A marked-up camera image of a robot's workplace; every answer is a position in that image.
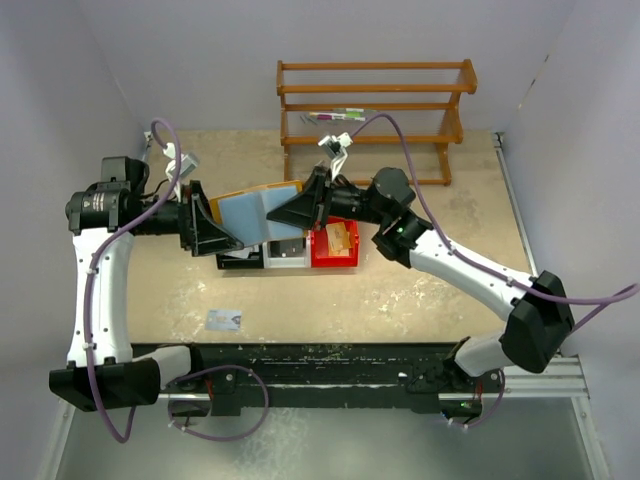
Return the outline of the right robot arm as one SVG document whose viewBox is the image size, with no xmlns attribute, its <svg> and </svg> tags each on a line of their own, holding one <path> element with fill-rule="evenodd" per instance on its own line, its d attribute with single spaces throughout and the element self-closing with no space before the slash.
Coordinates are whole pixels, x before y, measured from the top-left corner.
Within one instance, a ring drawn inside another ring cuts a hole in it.
<svg viewBox="0 0 640 480">
<path fill-rule="evenodd" d="M 361 189 L 316 167 L 302 191 L 266 217 L 303 230 L 323 227 L 331 217 L 374 224 L 372 241 L 387 260 L 449 283 L 503 320 L 502 330 L 454 347 L 444 369 L 452 389 L 467 391 L 481 375 L 511 365 L 543 372 L 574 327 L 561 280 L 547 271 L 532 276 L 504 267 L 449 240 L 412 211 L 415 197 L 397 168 L 379 170 Z"/>
</svg>

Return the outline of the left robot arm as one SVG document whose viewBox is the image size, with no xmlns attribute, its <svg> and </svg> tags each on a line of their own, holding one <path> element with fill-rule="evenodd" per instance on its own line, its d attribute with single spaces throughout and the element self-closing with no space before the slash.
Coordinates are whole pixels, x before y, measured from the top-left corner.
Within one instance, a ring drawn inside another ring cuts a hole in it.
<svg viewBox="0 0 640 480">
<path fill-rule="evenodd" d="M 127 279 L 136 237 L 176 235 L 194 257 L 227 253 L 242 243 L 213 219 L 198 181 L 171 188 L 161 203 L 147 193 L 149 167 L 106 157 L 101 178 L 76 192 L 65 214 L 77 266 L 76 314 L 66 365 L 49 373 L 50 391 L 84 412 L 151 405 L 171 381 L 202 387 L 204 365 L 185 346 L 136 357 L 127 327 Z"/>
</svg>

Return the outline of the orange leather card holder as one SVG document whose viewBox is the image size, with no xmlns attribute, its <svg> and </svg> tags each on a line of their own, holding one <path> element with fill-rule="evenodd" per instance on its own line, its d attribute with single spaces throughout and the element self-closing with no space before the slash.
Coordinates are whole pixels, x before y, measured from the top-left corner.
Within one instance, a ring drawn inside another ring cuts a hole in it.
<svg viewBox="0 0 640 480">
<path fill-rule="evenodd" d="M 209 201 L 214 220 L 245 247 L 303 238 L 304 229 L 270 221 L 266 215 L 302 191 L 299 180 L 271 183 L 221 195 Z"/>
</svg>

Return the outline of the white card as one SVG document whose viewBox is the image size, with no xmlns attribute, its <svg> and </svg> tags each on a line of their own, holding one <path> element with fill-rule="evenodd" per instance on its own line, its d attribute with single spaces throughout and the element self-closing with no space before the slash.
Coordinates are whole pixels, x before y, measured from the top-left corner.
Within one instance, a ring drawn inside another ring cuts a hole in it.
<svg viewBox="0 0 640 480">
<path fill-rule="evenodd" d="M 241 320 L 242 312 L 239 310 L 212 309 L 207 314 L 205 329 L 236 332 L 241 328 Z"/>
</svg>

